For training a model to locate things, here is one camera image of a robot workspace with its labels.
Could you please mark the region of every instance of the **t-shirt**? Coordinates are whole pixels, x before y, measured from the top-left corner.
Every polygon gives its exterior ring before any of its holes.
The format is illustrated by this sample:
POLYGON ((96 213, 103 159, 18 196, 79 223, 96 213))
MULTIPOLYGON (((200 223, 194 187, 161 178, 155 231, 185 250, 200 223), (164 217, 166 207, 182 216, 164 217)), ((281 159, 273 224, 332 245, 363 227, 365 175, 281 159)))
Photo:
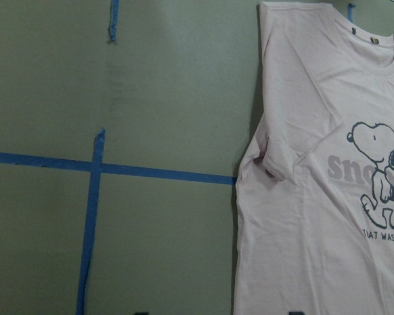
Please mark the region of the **t-shirt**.
POLYGON ((394 35, 261 3, 264 113, 236 183, 234 315, 394 314, 394 35))

